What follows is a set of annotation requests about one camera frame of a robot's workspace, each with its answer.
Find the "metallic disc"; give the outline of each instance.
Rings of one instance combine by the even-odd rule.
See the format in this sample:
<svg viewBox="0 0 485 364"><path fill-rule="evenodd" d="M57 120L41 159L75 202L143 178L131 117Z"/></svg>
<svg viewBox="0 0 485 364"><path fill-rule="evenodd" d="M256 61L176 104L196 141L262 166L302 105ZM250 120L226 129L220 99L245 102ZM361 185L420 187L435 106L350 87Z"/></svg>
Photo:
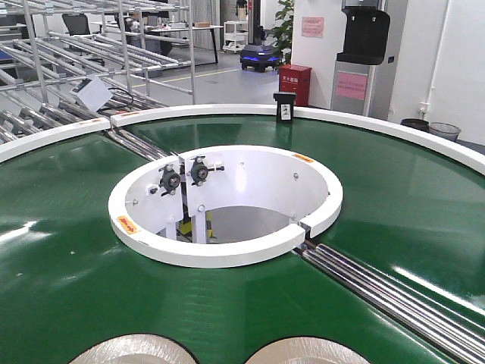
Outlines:
<svg viewBox="0 0 485 364"><path fill-rule="evenodd" d="M318 337L288 337L254 353L246 364L370 364L348 347Z"/></svg>
<svg viewBox="0 0 485 364"><path fill-rule="evenodd" d="M166 337L131 334L92 347L70 364L197 364L187 350Z"/></svg>

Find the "red cabinet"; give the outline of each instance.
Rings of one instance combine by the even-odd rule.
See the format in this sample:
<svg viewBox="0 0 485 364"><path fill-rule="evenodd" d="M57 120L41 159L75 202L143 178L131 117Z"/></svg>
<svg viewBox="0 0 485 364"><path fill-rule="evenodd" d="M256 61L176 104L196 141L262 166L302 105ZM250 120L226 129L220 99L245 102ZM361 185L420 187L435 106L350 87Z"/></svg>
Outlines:
<svg viewBox="0 0 485 364"><path fill-rule="evenodd" d="M295 106L308 106L311 67L285 64L278 68L280 91L296 93Z"/></svg>

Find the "potted plant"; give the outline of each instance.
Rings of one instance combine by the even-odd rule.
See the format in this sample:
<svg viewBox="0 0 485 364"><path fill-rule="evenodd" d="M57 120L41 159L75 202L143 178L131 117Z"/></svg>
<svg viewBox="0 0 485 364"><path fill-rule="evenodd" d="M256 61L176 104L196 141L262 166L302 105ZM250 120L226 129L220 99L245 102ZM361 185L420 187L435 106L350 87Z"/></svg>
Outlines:
<svg viewBox="0 0 485 364"><path fill-rule="evenodd" d="M273 42L275 53L280 57L280 64L291 62L291 46L293 40L293 10L295 0L278 0L282 9L275 15L276 26L271 30L276 40Z"/></svg>

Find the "green conveyor belt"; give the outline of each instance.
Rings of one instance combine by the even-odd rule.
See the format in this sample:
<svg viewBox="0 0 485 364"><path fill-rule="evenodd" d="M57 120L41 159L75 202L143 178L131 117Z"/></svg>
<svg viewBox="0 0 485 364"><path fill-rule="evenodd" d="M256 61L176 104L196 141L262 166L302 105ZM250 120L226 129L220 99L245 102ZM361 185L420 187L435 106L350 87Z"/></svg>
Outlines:
<svg viewBox="0 0 485 364"><path fill-rule="evenodd" d="M429 149L354 127L272 116L133 126L162 149L257 144L311 156L343 185L336 224L315 241L369 264L485 327L485 178Z"/></svg>
<svg viewBox="0 0 485 364"><path fill-rule="evenodd" d="M177 152L251 143L314 157L345 191L339 221L319 239L402 281L395 267L467 302L470 292L483 294L483 177L386 136L267 120L203 117L131 129ZM291 253L229 269L180 268L135 253L112 232L107 202L144 163L92 134L0 164L1 363L64 364L103 340L141 332L179 341L201 364L242 364L294 335L337 341L373 364L452 362Z"/></svg>

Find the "pink sign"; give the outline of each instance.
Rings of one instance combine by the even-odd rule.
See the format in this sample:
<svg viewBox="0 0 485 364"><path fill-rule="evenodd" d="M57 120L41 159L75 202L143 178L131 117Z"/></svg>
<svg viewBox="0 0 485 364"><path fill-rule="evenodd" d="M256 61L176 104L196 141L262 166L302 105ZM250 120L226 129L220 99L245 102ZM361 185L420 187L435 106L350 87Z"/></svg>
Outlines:
<svg viewBox="0 0 485 364"><path fill-rule="evenodd" d="M322 17L303 17L302 18L302 36L311 36L314 38L324 37L325 19Z"/></svg>
<svg viewBox="0 0 485 364"><path fill-rule="evenodd" d="M337 72L336 74L336 95L350 99L364 100L367 89L366 74L349 74Z"/></svg>

